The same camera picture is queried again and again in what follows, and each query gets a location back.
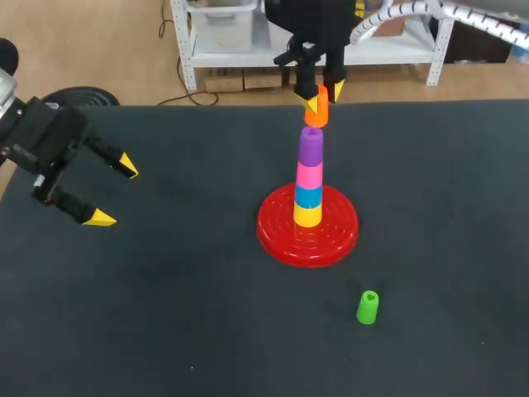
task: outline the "plastic toy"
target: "plastic toy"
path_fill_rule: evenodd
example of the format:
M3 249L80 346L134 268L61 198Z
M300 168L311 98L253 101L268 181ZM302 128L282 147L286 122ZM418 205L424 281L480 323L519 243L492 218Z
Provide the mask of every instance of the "plastic toy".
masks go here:
M356 318L364 325L371 325L377 319L379 310L379 295L374 291L365 291L360 299Z
M345 257L358 238L353 204L323 184L322 128L328 120L327 90L318 87L318 112L305 111L299 139L296 184L275 190L261 205L257 236L276 259L298 267L324 267Z

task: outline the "blue ring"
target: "blue ring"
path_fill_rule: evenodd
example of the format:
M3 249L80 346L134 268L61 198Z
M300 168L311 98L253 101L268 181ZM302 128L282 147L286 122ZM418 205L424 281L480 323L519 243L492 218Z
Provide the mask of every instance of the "blue ring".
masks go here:
M323 187L316 189L304 189L296 185L296 203L305 209L312 209L322 203Z

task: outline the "metal shelf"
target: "metal shelf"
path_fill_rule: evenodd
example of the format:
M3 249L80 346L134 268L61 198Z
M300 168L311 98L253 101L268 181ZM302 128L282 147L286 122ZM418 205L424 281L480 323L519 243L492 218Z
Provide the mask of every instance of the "metal shelf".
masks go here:
M253 48L247 53L207 53L200 39L189 61L194 68L252 68L274 66L277 52L270 49L268 27L254 22ZM346 47L346 65L429 64L435 48L431 34L420 18L406 21L404 33L395 37L372 37ZM320 65L325 64L325 57Z
M191 32L188 30L184 1L171 0L171 7L188 90L197 89L195 68L274 66L273 59L278 53L270 48L268 22L262 14L254 19L251 52L208 53L202 50L194 29ZM346 48L346 65L431 64L427 85L437 85L453 25L453 20L441 21L437 41L434 41L425 19L410 18L401 36L371 37L357 45L349 45Z

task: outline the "green cup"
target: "green cup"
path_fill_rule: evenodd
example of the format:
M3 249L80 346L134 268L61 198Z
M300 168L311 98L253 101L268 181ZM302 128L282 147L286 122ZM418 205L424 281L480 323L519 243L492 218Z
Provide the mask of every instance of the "green cup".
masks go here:
M379 296L374 291L365 291L360 299L356 318L364 325L371 325L377 319L379 309Z

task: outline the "wooden floor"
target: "wooden floor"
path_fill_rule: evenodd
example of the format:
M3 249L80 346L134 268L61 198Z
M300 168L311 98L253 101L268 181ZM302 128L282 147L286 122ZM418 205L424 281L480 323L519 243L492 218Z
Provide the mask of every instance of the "wooden floor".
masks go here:
M17 95L27 100L59 88L95 85L124 105L152 105L184 93L177 74L174 28L158 37L161 0L2 0L0 36L21 53ZM170 17L169 1L166 16ZM355 67L342 91L343 103L529 98L529 68L447 65L437 87L427 87L427 69L412 66ZM283 93L234 93L220 105L295 104ZM175 105L189 105L187 99ZM0 192L12 173L0 169Z

